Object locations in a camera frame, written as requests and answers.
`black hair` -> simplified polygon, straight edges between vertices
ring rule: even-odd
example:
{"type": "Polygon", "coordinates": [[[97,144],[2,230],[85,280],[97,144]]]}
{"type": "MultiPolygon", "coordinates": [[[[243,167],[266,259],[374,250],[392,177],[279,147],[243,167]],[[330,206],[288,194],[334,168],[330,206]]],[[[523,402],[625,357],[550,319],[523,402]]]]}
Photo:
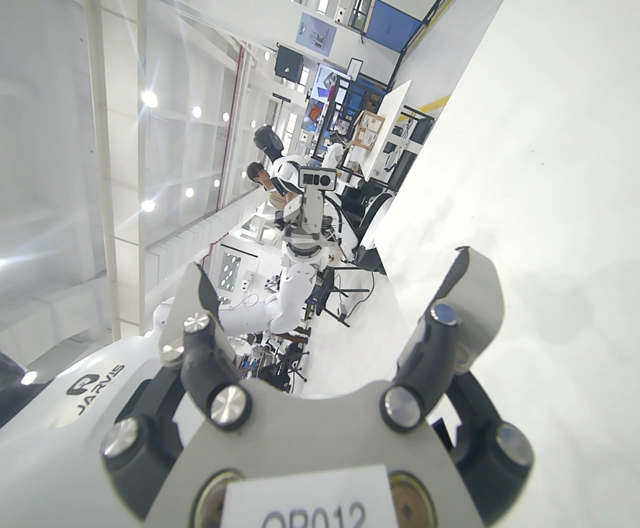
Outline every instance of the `black hair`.
{"type": "Polygon", "coordinates": [[[255,179],[257,178],[258,173],[261,170],[264,170],[264,165],[258,161],[254,161],[253,163],[250,163],[246,168],[246,173],[247,176],[249,176],[249,178],[251,178],[255,182],[255,179]]]}

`poster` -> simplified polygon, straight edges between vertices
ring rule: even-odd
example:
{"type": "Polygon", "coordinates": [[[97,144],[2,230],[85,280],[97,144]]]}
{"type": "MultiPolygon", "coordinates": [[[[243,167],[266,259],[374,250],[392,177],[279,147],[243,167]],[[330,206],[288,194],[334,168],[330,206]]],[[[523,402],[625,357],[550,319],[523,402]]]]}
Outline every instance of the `poster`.
{"type": "Polygon", "coordinates": [[[329,57],[336,27],[302,13],[296,43],[329,57]]]}
{"type": "MultiPolygon", "coordinates": [[[[311,89],[311,97],[323,103],[329,102],[331,92],[338,82],[338,76],[349,78],[346,74],[343,74],[338,70],[334,70],[333,68],[330,68],[325,64],[320,64],[318,66],[316,80],[314,81],[313,88],[311,89]]],[[[339,104],[342,104],[345,94],[345,89],[339,89],[335,101],[339,104]]]]}
{"type": "Polygon", "coordinates": [[[307,132],[317,132],[318,130],[320,130],[320,126],[322,125],[321,118],[323,108],[323,102],[320,102],[317,99],[313,98],[309,99],[307,111],[302,118],[303,130],[306,130],[307,132]]]}

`white column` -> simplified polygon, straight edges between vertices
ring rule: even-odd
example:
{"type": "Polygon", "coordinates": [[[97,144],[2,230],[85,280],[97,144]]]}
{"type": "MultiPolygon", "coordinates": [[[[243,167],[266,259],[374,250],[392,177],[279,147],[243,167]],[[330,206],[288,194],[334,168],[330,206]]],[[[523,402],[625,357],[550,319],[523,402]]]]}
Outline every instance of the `white column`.
{"type": "Polygon", "coordinates": [[[87,37],[113,338],[139,335],[144,313],[143,236],[148,110],[146,0],[87,0],[87,37]]]}

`cardboard box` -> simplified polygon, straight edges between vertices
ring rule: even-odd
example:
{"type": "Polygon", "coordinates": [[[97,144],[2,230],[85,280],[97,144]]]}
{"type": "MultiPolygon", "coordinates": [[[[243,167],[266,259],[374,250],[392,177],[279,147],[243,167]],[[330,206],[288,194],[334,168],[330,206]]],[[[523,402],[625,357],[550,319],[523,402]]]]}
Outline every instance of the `cardboard box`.
{"type": "Polygon", "coordinates": [[[350,145],[371,151],[376,139],[378,139],[378,133],[384,122],[385,119],[383,117],[373,112],[368,110],[360,112],[360,115],[356,119],[355,131],[350,145]]]}

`yellow line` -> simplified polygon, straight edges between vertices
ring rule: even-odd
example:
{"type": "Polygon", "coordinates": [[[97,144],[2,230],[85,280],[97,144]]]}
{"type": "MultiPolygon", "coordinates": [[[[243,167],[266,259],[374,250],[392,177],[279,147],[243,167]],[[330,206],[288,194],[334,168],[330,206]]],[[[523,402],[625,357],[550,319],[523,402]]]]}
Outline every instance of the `yellow line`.
{"type": "Polygon", "coordinates": [[[449,5],[451,5],[451,3],[453,2],[453,0],[447,0],[442,7],[440,8],[440,10],[436,13],[436,15],[433,17],[433,20],[431,20],[431,24],[429,24],[429,27],[426,28],[411,44],[411,47],[407,50],[407,54],[409,54],[410,52],[412,52],[416,46],[418,46],[418,44],[420,44],[422,42],[422,39],[427,35],[427,33],[429,33],[429,31],[431,31],[431,28],[435,25],[436,22],[438,22],[438,19],[444,14],[444,12],[447,10],[447,8],[449,7],[449,5]]]}
{"type": "MultiPolygon", "coordinates": [[[[442,97],[436,101],[433,101],[433,102],[430,102],[429,104],[425,104],[424,106],[421,106],[418,110],[420,110],[420,112],[427,114],[432,110],[437,110],[438,108],[442,108],[447,104],[447,101],[449,101],[449,97],[451,96],[446,95],[445,97],[442,97]]],[[[399,121],[405,121],[406,119],[407,118],[405,116],[401,115],[399,121]]]]}

